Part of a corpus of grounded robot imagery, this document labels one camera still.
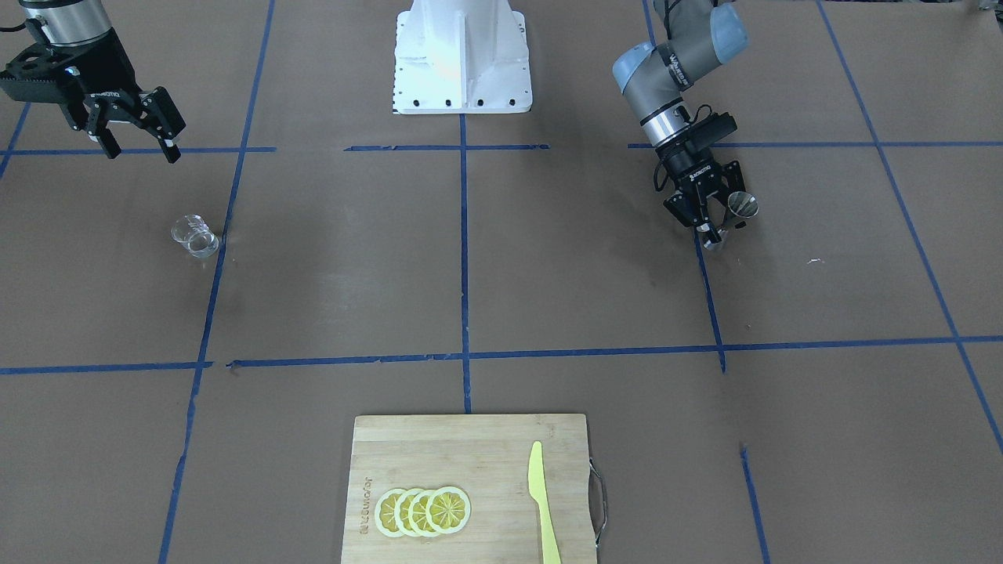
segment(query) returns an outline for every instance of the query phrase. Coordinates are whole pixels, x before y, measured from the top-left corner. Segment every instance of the glass cup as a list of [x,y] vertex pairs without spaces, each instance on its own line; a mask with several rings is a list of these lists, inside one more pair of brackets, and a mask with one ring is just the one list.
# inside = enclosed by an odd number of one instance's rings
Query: glass cup
[[171,237],[193,257],[206,259],[220,249],[220,240],[199,216],[185,216],[171,228]]

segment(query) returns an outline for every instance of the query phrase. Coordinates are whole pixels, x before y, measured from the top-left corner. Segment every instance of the plastic knife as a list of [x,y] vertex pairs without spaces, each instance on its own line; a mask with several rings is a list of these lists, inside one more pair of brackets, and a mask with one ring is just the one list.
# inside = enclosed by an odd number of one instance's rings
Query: plastic knife
[[547,502],[547,482],[544,479],[544,446],[540,441],[530,451],[530,496],[540,507],[540,536],[544,545],[544,564],[561,564],[558,540],[551,522],[551,506]]

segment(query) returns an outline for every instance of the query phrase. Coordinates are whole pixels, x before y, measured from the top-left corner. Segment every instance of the yellow lemon slice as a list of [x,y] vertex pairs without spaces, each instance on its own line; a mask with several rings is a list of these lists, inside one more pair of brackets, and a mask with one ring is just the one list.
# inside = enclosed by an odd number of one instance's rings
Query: yellow lemon slice
[[424,491],[424,488],[411,488],[402,493],[397,498],[397,502],[393,504],[393,522],[397,525],[397,529],[408,537],[419,536],[411,530],[411,524],[408,523],[407,518],[410,516],[411,502],[414,501],[414,497]]
[[439,488],[429,497],[425,519],[436,533],[456,533],[470,519],[470,498],[453,486]]
[[403,493],[404,490],[394,488],[380,496],[379,501],[376,502],[376,511],[379,512],[376,516],[376,528],[380,533],[391,538],[404,536],[404,533],[397,527],[397,522],[393,520],[393,508]]
[[414,496],[414,499],[411,500],[411,509],[407,512],[407,524],[411,526],[411,530],[417,533],[419,537],[439,536],[439,533],[428,524],[425,513],[428,502],[431,500],[431,495],[434,493],[435,490],[425,490]]

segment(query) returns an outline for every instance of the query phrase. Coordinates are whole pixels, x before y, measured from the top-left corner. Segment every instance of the blue tape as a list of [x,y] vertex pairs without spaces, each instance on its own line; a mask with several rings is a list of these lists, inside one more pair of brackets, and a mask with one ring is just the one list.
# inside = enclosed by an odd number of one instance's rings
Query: blue tape
[[28,110],[30,109],[31,102],[25,102],[24,107],[21,109],[21,116],[17,119],[17,125],[14,127],[14,132],[10,135],[10,143],[7,144],[7,152],[3,156],[3,160],[0,161],[0,179],[7,172],[7,165],[10,164],[10,158],[14,155],[14,148],[17,147],[17,138],[21,136],[21,130],[24,129],[24,122],[28,118]]
[[941,311],[944,313],[944,319],[947,321],[948,327],[951,329],[951,335],[954,337],[954,341],[958,347],[958,353],[961,354],[962,361],[965,364],[965,369],[968,371],[969,379],[972,381],[972,387],[975,388],[975,393],[982,405],[982,411],[985,413],[986,420],[989,422],[989,428],[992,430],[993,437],[996,439],[996,445],[999,448],[1000,453],[1003,454],[1003,436],[1000,434],[996,417],[993,416],[993,411],[989,406],[989,402],[986,400],[985,392],[983,392],[982,385],[979,383],[979,378],[975,374],[975,369],[972,368],[972,364],[969,361],[968,352],[965,350],[965,345],[958,332],[958,327],[955,325],[954,317],[951,316],[951,311],[947,306],[947,300],[944,299],[944,293],[941,291],[940,283],[937,282],[937,276],[934,274],[933,266],[930,264],[927,252],[923,248],[923,243],[920,241],[919,233],[916,231],[916,226],[913,224],[913,218],[909,214],[909,209],[906,207],[906,200],[902,196],[902,191],[899,190],[899,183],[896,181],[895,175],[892,173],[892,166],[889,164],[888,157],[885,155],[885,149],[882,146],[881,139],[878,137],[878,131],[875,129],[874,122],[871,120],[871,113],[868,111],[867,105],[864,103],[864,96],[861,95],[861,90],[857,87],[857,81],[854,80],[854,74],[850,71],[850,64],[847,62],[847,58],[843,54],[843,48],[840,46],[840,40],[835,37],[835,31],[832,29],[832,23],[828,20],[828,15],[825,13],[825,8],[822,6],[821,0],[815,0],[815,5],[818,7],[818,13],[821,14],[822,21],[825,23],[825,29],[828,31],[828,35],[832,39],[832,45],[835,47],[835,53],[840,57],[841,64],[843,64],[843,70],[847,73],[847,79],[850,80],[850,85],[854,89],[854,95],[857,96],[857,103],[861,106],[861,112],[864,114],[864,121],[867,122],[868,129],[871,131],[871,137],[874,139],[874,145],[878,149],[878,155],[881,157],[882,165],[885,167],[885,174],[888,175],[888,180],[892,183],[892,190],[895,192],[895,199],[899,203],[902,216],[906,220],[906,226],[909,228],[909,234],[912,236],[913,243],[916,245],[916,250],[919,252],[920,259],[923,261],[923,267],[926,269],[927,277],[930,279],[930,284],[933,286],[934,293],[937,295],[937,301],[940,302]]
[[473,360],[492,358],[561,358],[571,356],[622,356],[633,354],[682,354],[691,352],[717,352],[717,345],[642,346],[625,348],[573,348],[552,350],[506,350],[471,352]]
[[349,147],[345,153],[366,153],[379,151],[459,151],[456,145],[356,145]]
[[[248,103],[247,117],[244,120],[244,133],[241,136],[241,151],[237,158],[237,168],[234,171],[234,184],[230,190],[230,201],[227,204],[227,219],[223,226],[223,237],[220,245],[219,256],[216,260],[216,273],[213,277],[213,289],[209,295],[209,306],[206,311],[206,325],[203,330],[202,343],[199,347],[199,361],[206,360],[206,353],[209,349],[209,338],[213,331],[213,316],[216,313],[217,298],[220,294],[220,282],[223,279],[223,266],[227,257],[227,234],[230,231],[230,222],[234,215],[234,204],[237,201],[237,194],[240,190],[241,178],[244,173],[244,162],[247,156],[248,140],[251,137],[251,125],[254,122],[254,111],[258,101],[258,91],[261,86],[261,76],[265,70],[265,57],[268,54],[268,41],[272,33],[272,21],[275,16],[275,0],[269,0],[268,15],[265,19],[265,31],[262,35],[261,50],[258,53],[258,66],[255,70],[254,82],[251,87],[251,99]],[[168,507],[168,516],[163,525],[163,537],[160,541],[160,553],[158,564],[166,564],[168,555],[171,551],[171,538],[174,534],[175,517],[178,512],[178,501],[181,496],[182,483],[185,478],[185,465],[188,461],[189,446],[192,440],[192,429],[195,424],[196,397],[202,386],[203,368],[196,368],[195,376],[192,380],[192,394],[189,397],[188,416],[185,425],[185,447],[182,456],[178,461],[175,470],[175,481],[171,492],[171,504]]]
[[794,341],[772,343],[726,344],[725,350],[796,350],[812,348],[856,348],[869,346],[910,346],[923,344],[953,344],[954,337],[918,337],[907,339],[862,339],[846,341]]
[[261,368],[266,366],[326,366],[336,364],[372,364],[376,362],[426,362],[431,360],[460,360],[462,353],[398,354],[386,356],[334,356],[327,358],[276,358],[269,360],[234,360],[231,368]]
[[22,366],[0,368],[0,375],[82,374],[89,372],[144,372],[153,370],[191,370],[212,366],[212,362],[143,362],[137,364],[82,364],[77,366]]
[[745,489],[749,493],[749,505],[752,506],[752,519],[755,520],[755,534],[759,539],[759,552],[762,554],[762,564],[769,564],[769,546],[766,545],[766,532],[762,527],[762,515],[759,513],[759,498],[755,494],[755,484],[752,482],[752,471],[749,469],[748,449],[741,446],[742,472],[745,474]]
[[[715,143],[714,149],[797,149],[851,147],[1003,147],[1003,142],[737,142]],[[627,149],[654,149],[649,143],[627,144]]]
[[717,345],[717,358],[721,363],[721,373],[728,371],[728,359],[724,354],[724,343],[721,341],[721,327],[717,324],[717,310],[714,308],[714,294],[710,291],[710,277],[707,275],[707,264],[703,260],[703,248],[700,246],[700,236],[693,230],[693,246],[696,247],[696,258],[700,262],[700,275],[703,276],[703,289],[707,295],[707,313],[710,315],[710,326],[714,330],[714,342]]
[[371,153],[395,151],[547,151],[551,146],[538,145],[355,145],[345,153]]
[[1003,147],[1003,142],[881,142],[882,147]]
[[539,145],[468,145],[466,151],[549,151],[551,146]]
[[961,337],[962,342],[1003,342],[1003,335],[981,335]]
[[641,0],[641,5],[644,6],[644,22],[648,26],[648,41],[651,41],[652,45],[657,45],[655,42],[655,28],[651,25],[651,9],[648,8],[648,0]]
[[469,224],[466,184],[466,115],[459,114],[459,233],[460,233],[460,323],[463,338],[463,412],[473,411],[470,398],[470,288]]
[[[964,342],[1003,342],[1003,335],[978,335],[962,337]],[[877,347],[877,346],[920,346],[933,344],[954,344],[954,337],[916,337],[904,339],[860,339],[844,341],[792,341],[792,342],[769,342],[769,343],[745,343],[745,344],[722,344],[718,345],[679,345],[679,346],[654,346],[654,347],[626,347],[626,348],[574,348],[574,349],[542,349],[542,350],[498,350],[469,352],[468,356],[472,360],[485,360],[496,358],[553,358],[572,356],[618,356],[618,355],[642,355],[642,354],[680,354],[692,352],[717,352],[720,349],[725,351],[743,350],[802,350],[820,348],[856,348],[856,347]],[[425,362],[443,360],[462,360],[462,352],[442,352],[434,354],[401,354],[385,356],[332,356],[318,358],[277,358],[262,360],[234,360],[227,366],[236,368],[259,368],[268,366],[310,366],[329,364],[365,364],[371,362]]]
[[[249,147],[246,150],[239,147],[194,147],[182,150],[182,154],[204,155],[204,154],[239,154],[245,153],[276,153],[275,147]],[[100,155],[104,152],[99,149],[22,149],[11,152],[19,157],[54,157],[64,155]],[[122,155],[160,155],[159,149],[123,149]]]

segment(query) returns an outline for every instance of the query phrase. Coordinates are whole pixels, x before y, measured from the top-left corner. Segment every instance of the white pedestal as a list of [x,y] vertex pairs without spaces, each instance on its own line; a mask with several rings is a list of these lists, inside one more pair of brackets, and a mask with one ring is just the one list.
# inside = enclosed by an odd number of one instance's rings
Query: white pedestal
[[508,0],[414,0],[397,16],[396,113],[519,113],[533,106],[526,18]]

